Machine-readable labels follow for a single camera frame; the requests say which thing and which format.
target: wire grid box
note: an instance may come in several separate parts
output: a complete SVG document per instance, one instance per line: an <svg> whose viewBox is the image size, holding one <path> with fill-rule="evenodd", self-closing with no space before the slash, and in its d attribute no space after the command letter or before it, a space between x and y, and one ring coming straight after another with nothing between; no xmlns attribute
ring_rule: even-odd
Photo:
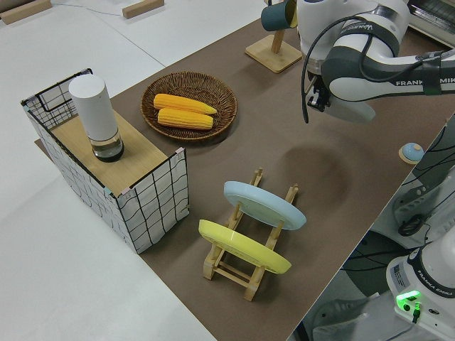
<svg viewBox="0 0 455 341"><path fill-rule="evenodd" d="M77 115L68 86L83 70L21 102L24 111L68 185L136 253L157 243L189 214L186 150L180 148L116 197L53 134Z"/></svg>

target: brown table mat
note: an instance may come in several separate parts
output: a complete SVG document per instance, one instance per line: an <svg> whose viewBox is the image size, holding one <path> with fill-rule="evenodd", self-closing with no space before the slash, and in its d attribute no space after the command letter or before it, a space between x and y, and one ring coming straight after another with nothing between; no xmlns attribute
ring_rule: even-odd
<svg viewBox="0 0 455 341"><path fill-rule="evenodd" d="M398 149L411 141L428 147L454 109L451 95L390 97L370 101L377 112L370 124L311 110L307 125L300 98L303 62L274 74L245 55L247 46L266 35L255 21L112 99L114 108L164 153L187 148L191 213L141 257L218 340L285 340L411 171ZM295 30L286 31L284 40L299 48ZM401 54L441 49L410 31ZM181 144L142 118L146 87L184 70L212 75L236 94L238 116L225 140ZM198 221L224 224L232 211L223 197L224 182L249 182L259 166L264 168L261 187L276 195L284 197L290 185L299 184L296 206L308 222L282 232L275 250L292 267L283 275L266 273L248 302L242 286L218 274L212 281L203 278L210 244L200 237ZM265 242L269 228L243 219L238 231Z"/></svg>

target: corn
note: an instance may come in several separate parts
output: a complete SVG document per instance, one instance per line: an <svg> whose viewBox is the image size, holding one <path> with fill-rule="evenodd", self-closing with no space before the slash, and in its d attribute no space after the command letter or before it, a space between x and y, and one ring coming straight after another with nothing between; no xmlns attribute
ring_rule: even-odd
<svg viewBox="0 0 455 341"><path fill-rule="evenodd" d="M199 114L216 114L216 109L206 103L182 96L174 96L172 94L156 94L154 98L154 107L158 110L168 107L187 110L189 112L197 112Z"/></svg>
<svg viewBox="0 0 455 341"><path fill-rule="evenodd" d="M158 112L158 123L164 126L209 130L213 127L213 117L173 108L163 108Z"/></svg>

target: blue round knob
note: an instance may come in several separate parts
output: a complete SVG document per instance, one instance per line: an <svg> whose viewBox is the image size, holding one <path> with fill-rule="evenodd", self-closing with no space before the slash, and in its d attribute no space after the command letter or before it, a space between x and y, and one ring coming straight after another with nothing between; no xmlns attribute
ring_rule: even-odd
<svg viewBox="0 0 455 341"><path fill-rule="evenodd" d="M398 151L398 155L400 155L400 158L404 162L410 163L412 165L419 163L419 161L423 158L424 154L425 154L424 149L420 145L415 143L405 144Z"/></svg>

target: white table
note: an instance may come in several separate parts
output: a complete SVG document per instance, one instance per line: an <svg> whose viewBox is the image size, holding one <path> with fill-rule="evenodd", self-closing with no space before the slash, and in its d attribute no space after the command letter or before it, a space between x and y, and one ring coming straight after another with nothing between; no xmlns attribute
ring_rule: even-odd
<svg viewBox="0 0 455 341"><path fill-rule="evenodd" d="M259 18L264 6L168 0L129 20L78 7L121 14L134 2L53 1L0 22L0 340L213 340L68 187L34 145L19 104L87 67L114 96Z"/></svg>

